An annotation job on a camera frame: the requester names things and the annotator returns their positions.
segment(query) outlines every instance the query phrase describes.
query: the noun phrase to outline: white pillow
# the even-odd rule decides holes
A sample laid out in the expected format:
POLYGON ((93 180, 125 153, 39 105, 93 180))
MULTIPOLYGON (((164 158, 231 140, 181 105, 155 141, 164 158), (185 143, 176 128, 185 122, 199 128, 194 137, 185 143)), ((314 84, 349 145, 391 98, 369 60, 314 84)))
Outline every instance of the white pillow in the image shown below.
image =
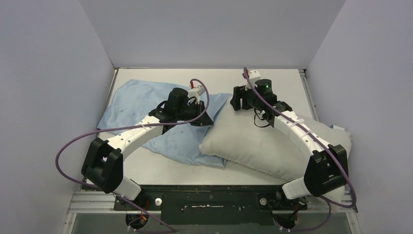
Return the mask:
MULTIPOLYGON (((332 145, 342 145, 351 150, 351 134, 332 129, 311 118, 299 116, 318 136, 332 145)), ((258 126, 266 121, 256 118, 258 126)), ((308 157, 281 131, 270 127, 258 128, 254 125, 254 112, 235 112, 229 100, 214 120, 214 126, 205 136, 199 149, 202 154, 216 155, 247 167, 291 181, 304 175, 308 157)), ((341 202, 344 186, 325 196, 341 202)))

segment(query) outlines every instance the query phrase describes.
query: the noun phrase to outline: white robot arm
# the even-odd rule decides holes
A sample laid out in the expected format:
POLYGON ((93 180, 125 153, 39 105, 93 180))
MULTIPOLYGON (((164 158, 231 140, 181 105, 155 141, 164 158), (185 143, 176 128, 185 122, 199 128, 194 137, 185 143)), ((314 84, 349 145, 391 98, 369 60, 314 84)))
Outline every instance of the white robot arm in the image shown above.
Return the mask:
POLYGON ((296 113, 287 103, 278 101, 277 96, 272 92, 271 80, 261 79, 261 75, 257 70, 247 70, 246 72, 248 72, 249 80, 255 84, 255 90, 258 91, 264 100, 284 116, 294 120, 294 122, 291 122, 266 106, 253 92, 249 84, 234 87, 233 97, 230 101, 234 110, 249 110, 252 108, 258 110, 261 117, 265 119, 269 125, 283 132, 300 149, 305 157, 304 160, 308 160, 305 175, 285 183, 282 186, 282 195, 289 200, 306 195, 320 196, 345 185, 346 180, 337 165, 326 151, 308 134, 311 133, 324 146, 328 147, 348 174, 345 149, 341 145, 333 146, 319 137, 304 124, 303 119, 297 117, 296 113))
MULTIPOLYGON (((205 109, 199 99, 204 92, 203 86, 194 87, 189 92, 174 88, 168 100, 160 103, 136 124, 142 125, 141 128, 127 130, 105 141, 100 138, 93 140, 83 163, 82 174, 104 192, 114 192, 134 200, 142 189, 136 182, 123 176, 123 161, 137 148, 174 126, 165 123, 190 120, 200 115, 205 109)), ((191 125, 209 126, 213 125, 213 121, 204 113, 191 125)))

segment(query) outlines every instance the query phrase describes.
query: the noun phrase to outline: black bracket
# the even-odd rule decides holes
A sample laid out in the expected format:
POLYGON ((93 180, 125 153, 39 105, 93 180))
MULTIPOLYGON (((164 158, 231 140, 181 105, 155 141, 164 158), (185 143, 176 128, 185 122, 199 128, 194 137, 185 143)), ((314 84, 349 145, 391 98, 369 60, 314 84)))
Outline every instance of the black bracket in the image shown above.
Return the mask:
POLYGON ((113 192, 122 182, 123 155, 107 140, 96 138, 89 146, 81 172, 105 193, 113 192))
MULTIPOLYGON (((161 123, 176 123, 186 121, 200 115, 205 110, 203 101, 188 105, 188 91, 181 88, 174 88, 168 96, 168 100, 161 102, 156 109, 149 112, 149 116, 155 116, 161 123)), ((204 113, 199 119, 190 123, 192 126, 212 126, 214 121, 204 113)), ((164 126, 162 134, 173 126, 164 126)))
MULTIPOLYGON (((255 82, 257 85, 257 92, 264 98, 266 102, 272 105, 279 112, 283 111, 292 111, 293 109, 285 102, 278 101, 277 95, 272 93, 271 80, 269 79, 260 79, 255 82)), ((265 105, 254 93, 252 89, 245 89, 244 86, 236 86, 233 90, 232 99, 230 101, 232 108, 235 111, 238 110, 249 110, 252 108, 257 109, 258 111, 264 111, 265 114, 263 118, 274 127, 274 118, 279 116, 276 112, 271 110, 267 105, 265 105)))
MULTIPOLYGON (((341 145, 328 145, 340 165, 348 175, 347 153, 341 145)), ((313 196, 321 196, 346 184, 346 180, 338 166, 324 150, 314 151, 304 174, 304 182, 313 196)))

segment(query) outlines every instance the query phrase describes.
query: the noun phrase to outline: bolt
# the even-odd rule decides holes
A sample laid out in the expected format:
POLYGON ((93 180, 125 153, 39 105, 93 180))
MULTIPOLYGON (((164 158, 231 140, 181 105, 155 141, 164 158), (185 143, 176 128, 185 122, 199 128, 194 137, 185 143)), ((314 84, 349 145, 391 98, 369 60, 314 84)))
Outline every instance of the bolt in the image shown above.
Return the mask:
POLYGON ((260 204, 265 206, 267 204, 267 199, 265 197, 260 199, 260 204))
POLYGON ((160 199, 160 198, 155 199, 155 205, 156 206, 160 206, 161 204, 162 204, 162 199, 160 199))

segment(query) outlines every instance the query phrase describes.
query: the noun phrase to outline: blue pillowcase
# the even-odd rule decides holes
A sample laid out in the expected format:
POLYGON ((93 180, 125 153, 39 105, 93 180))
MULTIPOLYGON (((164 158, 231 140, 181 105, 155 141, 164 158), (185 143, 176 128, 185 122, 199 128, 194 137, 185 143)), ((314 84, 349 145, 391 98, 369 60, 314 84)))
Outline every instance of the blue pillowcase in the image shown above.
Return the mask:
MULTIPOLYGON (((99 129, 118 128, 135 125, 140 122, 149 111, 164 100, 173 88, 189 90, 177 84, 130 80, 120 87, 106 109, 98 124, 99 129)), ((208 115, 215 119, 218 111, 228 100, 231 94, 210 95, 208 115)), ((201 100, 207 103, 207 96, 203 94, 201 100)), ((199 152, 199 145, 210 127, 195 127, 190 124, 178 125, 158 136, 142 147, 154 153, 161 154, 175 161, 189 165, 209 165, 224 167, 226 160, 217 156, 203 155, 199 152)))

